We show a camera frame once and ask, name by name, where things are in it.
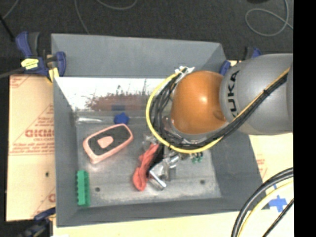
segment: kuka logo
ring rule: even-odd
[[[54,136],[54,130],[49,129],[30,129],[25,131],[25,136],[29,138],[33,137],[53,137]]]
[[[235,99],[234,99],[234,87],[235,87],[235,81],[236,81],[236,76],[237,74],[239,73],[240,70],[236,71],[235,73],[233,73],[231,75],[231,78],[230,78],[230,81],[228,83],[228,102],[230,103],[230,110],[231,110],[231,113],[234,117],[236,117],[238,115],[238,112],[237,112],[237,108],[236,108],[236,103],[235,103]]]

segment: yellow object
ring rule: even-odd
[[[59,77],[59,72],[57,68],[52,68],[48,71],[49,78],[53,82],[54,78]]]
[[[280,187],[276,188],[275,190],[269,192],[262,200],[260,200],[260,202],[251,210],[251,212],[248,214],[248,216],[246,217],[246,219],[244,220],[240,231],[238,233],[238,237],[241,237],[245,226],[249,223],[249,219],[251,218],[251,216],[253,217],[254,215],[256,215],[269,201],[271,201],[273,199],[273,197],[276,197],[280,192],[293,187],[294,180],[291,180],[290,182],[281,185]]]
[[[258,94],[258,96],[253,99],[233,120],[232,122],[234,122],[237,118],[239,118],[241,115],[243,115],[245,113],[245,111],[257,100],[259,99],[259,97],[264,94],[265,90],[268,89],[271,85],[273,85],[275,82],[277,82],[281,77],[283,77],[285,74],[287,74],[289,72],[290,68],[286,69],[277,79],[275,79],[273,82],[271,82],[264,90],[261,91],[260,94]],[[184,154],[195,154],[195,153],[199,153],[202,151],[205,151],[211,147],[213,147],[215,144],[217,144],[217,142],[219,142],[221,139],[223,139],[223,136],[218,138],[217,140],[212,141],[211,143],[198,148],[198,149],[192,149],[192,150],[187,150],[187,149],[182,149],[182,148],[177,148],[173,145],[171,145],[169,142],[167,142],[166,140],[164,140],[154,129],[154,127],[152,126],[152,123],[150,121],[150,115],[149,115],[149,110],[150,110],[150,106],[151,103],[153,101],[153,98],[155,97],[155,95],[157,94],[157,92],[159,91],[160,88],[162,88],[163,85],[165,85],[166,83],[168,83],[169,81],[171,81],[173,78],[175,78],[179,73],[181,73],[182,70],[180,70],[179,72],[176,72],[172,75],[170,75],[168,78],[166,78],[164,81],[162,81],[152,92],[152,94],[150,95],[148,101],[147,101],[147,106],[146,106],[146,122],[147,125],[150,129],[150,131],[152,132],[152,134],[156,137],[157,140],[159,140],[162,144],[164,144],[165,146],[169,147],[170,149],[173,149],[174,151],[180,152],[180,153],[184,153]]]
[[[38,59],[27,58],[21,62],[21,66],[26,70],[36,68],[38,66]]]

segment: cardboard sheet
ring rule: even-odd
[[[32,219],[55,206],[52,83],[14,75],[9,86],[6,220]]]

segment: white cable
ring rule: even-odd
[[[10,10],[2,17],[3,19],[5,19],[8,15],[10,15],[10,13],[14,10],[14,8],[16,7],[16,5],[18,4],[20,0],[15,0],[13,6],[10,8]]]
[[[286,13],[286,19],[285,20],[283,18],[281,18],[280,16],[276,15],[275,13],[271,12],[271,11],[268,11],[268,10],[265,10],[265,9],[260,9],[260,8],[255,8],[255,9],[251,9],[251,10],[247,11],[247,13],[245,15],[245,20],[246,20],[247,26],[253,32],[255,32],[256,34],[261,35],[261,36],[265,36],[265,37],[273,37],[273,36],[278,35],[279,33],[281,33],[285,29],[286,26],[290,27],[293,30],[294,29],[293,26],[288,23],[289,13],[288,13],[287,0],[284,0],[284,3],[285,3],[285,13]],[[284,25],[282,26],[282,28],[279,31],[277,31],[276,33],[273,33],[273,34],[265,34],[265,33],[259,32],[259,31],[255,30],[253,27],[251,27],[250,23],[248,22],[248,15],[251,12],[254,12],[254,11],[261,11],[261,12],[265,12],[267,14],[270,14],[270,15],[276,17],[277,19],[279,19],[280,21],[284,22]]]
[[[128,10],[128,9],[131,9],[132,7],[134,7],[134,5],[137,3],[138,0],[135,0],[131,5],[129,6],[126,6],[126,7],[115,7],[115,6],[111,6],[111,5],[108,5],[106,3],[103,3],[102,1],[100,0],[95,0],[97,1],[99,4],[101,4],[102,6],[105,6],[107,8],[110,8],[110,9],[113,9],[113,10]],[[76,9],[76,13],[78,15],[78,18],[83,26],[83,28],[85,29],[86,33],[87,34],[90,34],[90,32],[88,31],[88,28],[87,26],[85,25],[84,21],[82,20],[82,17],[80,15],[80,12],[79,12],[79,9],[78,9],[78,5],[77,5],[77,0],[74,0],[75,2],[75,9]]]

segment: wire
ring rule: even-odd
[[[246,20],[246,24],[247,26],[253,31],[255,32],[256,34],[258,35],[261,35],[261,36],[264,36],[264,37],[273,37],[273,36],[276,36],[278,34],[280,34],[286,26],[289,26],[292,30],[294,29],[292,25],[290,25],[288,23],[288,18],[289,18],[289,13],[288,13],[288,2],[287,0],[284,0],[284,4],[285,4],[285,13],[286,13],[286,19],[284,20],[283,18],[281,18],[280,16],[276,15],[275,13],[271,12],[271,11],[268,11],[268,10],[265,10],[265,9],[260,9],[260,8],[255,8],[255,9],[251,9],[249,11],[247,11],[246,15],[245,15],[245,20]],[[251,13],[251,12],[254,12],[254,11],[261,11],[261,12],[265,12],[267,14],[270,14],[274,17],[276,17],[277,19],[279,19],[280,21],[284,22],[284,25],[281,27],[281,29],[279,31],[277,31],[276,33],[273,33],[273,34],[265,34],[265,33],[261,33],[257,30],[255,30],[253,27],[251,27],[250,23],[248,22],[248,15]]]
[[[167,84],[164,89],[160,92],[158,95],[159,97],[167,97],[171,94],[171,91],[166,91],[168,90],[168,86],[174,85],[174,82],[176,81],[176,77],[179,76],[183,70],[180,70],[177,73],[172,74],[168,78],[166,78],[164,81],[162,81],[151,93],[149,96],[149,99],[147,101],[146,105],[146,122],[147,125],[152,132],[152,134],[158,139],[161,143],[163,143],[165,146],[169,147],[170,149],[173,149],[177,152],[184,153],[184,154],[194,154],[194,153],[199,153],[204,150],[207,150],[211,147],[213,147],[216,143],[218,143],[220,140],[222,140],[224,137],[227,137],[230,135],[233,131],[237,130],[245,121],[246,119],[254,112],[254,110],[262,103],[262,101],[269,96],[269,94],[278,88],[280,85],[282,85],[287,78],[287,74],[289,72],[290,68],[286,69],[279,77],[277,77],[273,82],[271,82],[253,101],[251,101],[232,121],[229,125],[227,125],[225,128],[223,128],[219,133],[213,135],[211,138],[200,142],[199,144],[177,144],[173,145],[171,142],[166,141],[164,138],[162,138],[154,128],[153,124],[151,123],[151,111],[152,107],[151,104],[153,102],[153,99],[157,92],[159,91],[160,88],[162,88],[163,85]],[[164,133],[164,129],[161,128],[161,124],[159,119],[157,118],[154,119],[154,125],[157,127],[158,125],[158,130],[160,131],[162,136],[166,137],[166,133]]]
[[[286,215],[286,213],[290,210],[292,205],[294,204],[294,199],[290,201],[290,203],[286,206],[286,208],[280,213],[277,219],[273,222],[273,224],[268,228],[268,230],[264,233],[262,237],[267,237],[268,234],[276,227],[276,225],[280,222],[280,220]]]
[[[135,4],[138,2],[138,0],[135,0],[135,1],[134,1],[131,5],[129,5],[129,6],[126,6],[126,7],[115,7],[115,6],[112,6],[112,5],[108,5],[108,4],[106,4],[106,3],[103,3],[103,2],[100,1],[100,0],[95,0],[95,1],[97,1],[97,2],[98,2],[99,4],[101,4],[102,6],[107,7],[107,8],[109,8],[109,9],[113,9],[113,10],[128,10],[128,9],[131,9],[132,7],[134,7]],[[85,23],[84,23],[84,21],[83,21],[83,19],[82,19],[82,17],[81,17],[81,14],[80,14],[80,12],[79,12],[77,0],[74,0],[74,2],[75,2],[75,9],[76,9],[76,13],[77,13],[78,18],[79,18],[79,20],[80,20],[80,22],[81,22],[81,24],[82,24],[84,30],[86,31],[86,33],[87,33],[87,34],[90,34],[90,32],[89,32],[87,26],[85,25]]]
[[[16,5],[18,4],[20,0],[15,0],[13,6],[10,8],[10,10],[2,17],[3,19],[5,19],[7,16],[10,15],[10,13],[14,10],[14,8],[16,7]]]
[[[242,226],[242,222],[249,211],[249,209],[253,206],[256,199],[262,196],[262,193],[264,193],[268,188],[272,187],[273,185],[280,183],[284,180],[287,180],[289,178],[292,178],[294,176],[294,169],[288,168],[286,170],[281,171],[280,173],[274,175],[269,180],[267,180],[264,184],[262,184],[253,194],[252,196],[245,202],[243,207],[241,208],[234,226],[232,230],[231,237],[237,237],[238,232]]]
[[[259,211],[261,211],[261,209],[269,202],[271,201],[271,199],[273,197],[276,196],[276,194],[288,189],[291,187],[291,185],[293,184],[293,180],[291,180],[290,182],[281,185],[280,187],[276,188],[275,190],[269,192],[259,203],[257,203],[257,205],[251,210],[251,212],[249,213],[249,215],[246,217],[245,221],[243,222],[240,231],[238,233],[238,237],[242,236],[242,233],[245,229],[245,227],[247,226],[247,224],[250,222],[250,218],[254,217],[256,214],[258,214]]]

